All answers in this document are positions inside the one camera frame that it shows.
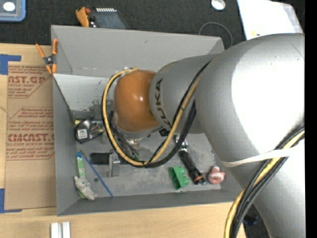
white figurine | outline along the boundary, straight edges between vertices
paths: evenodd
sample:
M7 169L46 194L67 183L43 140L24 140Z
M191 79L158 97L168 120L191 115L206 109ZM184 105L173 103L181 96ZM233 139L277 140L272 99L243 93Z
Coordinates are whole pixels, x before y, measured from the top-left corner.
M90 189L90 182L84 177L74 176L75 186L88 199L94 200L98 195Z

pink object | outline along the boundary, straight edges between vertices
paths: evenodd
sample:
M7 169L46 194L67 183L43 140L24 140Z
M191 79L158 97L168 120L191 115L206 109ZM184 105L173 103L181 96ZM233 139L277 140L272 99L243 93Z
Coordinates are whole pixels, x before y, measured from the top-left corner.
M225 175L225 172L220 172L218 166L214 166L208 174L208 181L212 184L219 184L224 180Z

white strap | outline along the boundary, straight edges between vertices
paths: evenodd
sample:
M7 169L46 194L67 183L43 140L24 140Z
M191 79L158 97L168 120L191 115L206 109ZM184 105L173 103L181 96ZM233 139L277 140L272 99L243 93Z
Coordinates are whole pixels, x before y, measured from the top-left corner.
M245 163L268 160L268 159L272 159L272 158L287 157L295 152L298 152L300 150L299 148L302 148L302 150L304 151L304 148L305 148L305 141L304 140L301 140L301 142L299 142L296 146L291 147L291 148L273 150L270 152L262 153L262 154L259 154L257 156L253 156L253 157L241 160L241 161L234 161L234 162L222 161L222 163L225 167L232 168L232 167L236 167L236 166L239 166L239 165L245 164Z

blue box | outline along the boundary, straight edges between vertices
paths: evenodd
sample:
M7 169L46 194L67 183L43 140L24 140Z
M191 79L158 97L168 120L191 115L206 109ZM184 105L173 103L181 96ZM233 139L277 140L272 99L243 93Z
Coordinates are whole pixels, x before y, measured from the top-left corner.
M26 0L0 0L0 21L20 22L26 15Z

yellow cable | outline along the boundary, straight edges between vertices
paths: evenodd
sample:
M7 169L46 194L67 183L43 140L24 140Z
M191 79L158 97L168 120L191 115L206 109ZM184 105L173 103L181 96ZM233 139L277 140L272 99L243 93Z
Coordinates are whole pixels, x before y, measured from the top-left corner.
M296 136L294 136L291 140L289 140L285 146L282 149L286 149L286 148L291 148L297 141L299 138L301 138L301 136L303 136L305 134L305 130L303 130L302 132L298 133ZM257 185L259 181L261 181L261 179L275 166L275 164L282 158L272 158L271 161L267 164L266 168L263 169L263 171L259 174L258 178L256 179L256 181L254 182L254 185ZM240 194L237 196L237 198L234 200L234 202L231 205L231 208L229 210L229 213L227 215L227 219L226 219L226 223L225 223L225 227L224 227L224 238L230 238L230 228L232 225L232 221L234 218L234 215L236 213L236 210L240 204L241 198L244 194L245 189L243 189Z
M105 87L105 90L104 90L104 95L103 95L103 103L102 103L102 108L103 108L103 119L104 119L104 123L105 123L105 126L106 126L106 130L107 130L107 133L108 133L108 136L109 136L109 139L111 140L114 148L116 149L116 152L124 159L126 160L127 162L135 165L135 166L139 166L139 167L142 167L142 166L145 166L146 164L148 164L149 161L146 161L144 164L143 163L140 163L140 162L137 162L131 158L129 158L121 149L120 147L118 146L118 144L116 143L113 135L112 135L112 132L111 132L111 129L110 129L110 126L109 126L109 123L108 123L108 119L107 119L107 116L106 116L106 98L107 98L107 94L108 94L108 91L109 91L109 88L111 86L111 84L121 75L123 74L126 74L126 73L129 73L129 72L133 72L133 71L136 71L138 70L138 68L134 68L134 69L125 69L125 70L122 70L118 73L116 73L115 75L113 75L109 82L107 83L106 87ZM164 152L164 150L166 149L167 145L169 144L170 140L172 139L172 136L174 135L176 129L177 129L177 126L178 126L178 123L181 119L181 116L183 114L183 111L184 109L186 108L186 106L188 105L189 101L190 101L190 98L193 96L195 90L196 90L196 87L197 87L197 84L198 84L198 81L199 81L199 78L200 76L196 79L196 81L194 82L193 86L191 87L191 89L189 90L187 96L185 97L184 99L184 102L176 116L176 119L175 119L175 122L171 128L171 131L170 133L168 134L168 137L166 139L166 141L164 142L163 146L161 147L161 149L158 151L157 155L152 159L151 163L154 162L155 160L157 160Z

